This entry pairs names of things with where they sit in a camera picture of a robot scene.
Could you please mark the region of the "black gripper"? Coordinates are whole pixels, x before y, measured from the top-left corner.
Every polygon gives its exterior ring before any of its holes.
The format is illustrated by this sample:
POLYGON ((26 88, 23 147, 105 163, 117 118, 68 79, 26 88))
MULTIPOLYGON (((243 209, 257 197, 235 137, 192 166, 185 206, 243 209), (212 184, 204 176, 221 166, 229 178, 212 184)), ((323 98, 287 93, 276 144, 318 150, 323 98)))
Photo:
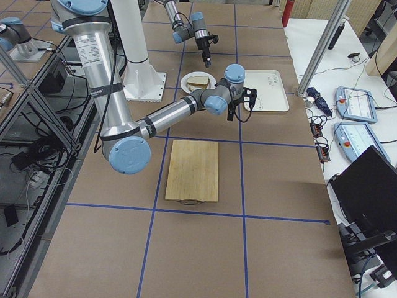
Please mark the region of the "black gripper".
POLYGON ((249 104, 249 115, 246 118, 246 121, 248 121, 251 118, 253 108, 256 103, 256 99, 257 99, 257 89, 243 87, 243 92, 241 97, 238 99, 232 99, 228 104, 227 121, 233 121, 234 117, 236 117, 239 121, 241 121, 241 119, 238 117, 236 113, 236 108, 240 104, 245 104, 245 103, 249 104))
POLYGON ((203 62, 205 66, 212 65, 212 59, 210 54, 210 44, 218 43, 219 37, 217 34, 211 34, 207 29, 199 29, 195 32, 195 43, 198 49, 202 52, 203 62))

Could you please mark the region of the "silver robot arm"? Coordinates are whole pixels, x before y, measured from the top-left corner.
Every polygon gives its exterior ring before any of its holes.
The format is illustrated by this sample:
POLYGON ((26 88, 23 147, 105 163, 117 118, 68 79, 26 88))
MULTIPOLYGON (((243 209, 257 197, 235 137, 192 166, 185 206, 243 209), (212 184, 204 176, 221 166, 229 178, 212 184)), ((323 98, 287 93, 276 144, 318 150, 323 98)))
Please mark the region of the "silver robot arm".
POLYGON ((55 31, 73 38, 100 115, 102 153, 114 170, 135 174, 150 161, 148 139, 199 110, 228 113, 254 105, 257 91, 244 87, 245 70, 229 65, 213 89, 192 91, 150 115, 133 120, 127 102, 162 98, 166 74, 148 59, 136 1, 52 1, 55 31))
POLYGON ((182 43, 191 38, 195 40, 198 50, 201 51, 202 60, 206 68, 212 65, 210 45, 217 44, 219 36, 211 34, 207 30, 202 12, 195 12, 189 19, 185 14, 179 12, 175 1, 157 1, 162 4, 167 12, 175 43, 182 43))

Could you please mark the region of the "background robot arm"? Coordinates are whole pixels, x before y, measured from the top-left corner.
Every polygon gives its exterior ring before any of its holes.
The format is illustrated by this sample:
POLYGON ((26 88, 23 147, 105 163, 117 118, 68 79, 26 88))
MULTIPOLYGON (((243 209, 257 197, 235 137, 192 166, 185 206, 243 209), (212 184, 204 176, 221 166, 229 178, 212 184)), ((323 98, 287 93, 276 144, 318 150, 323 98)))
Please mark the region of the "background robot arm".
POLYGON ((44 55, 18 17, 1 19, 1 48, 9 52, 10 57, 17 62, 38 63, 44 55))

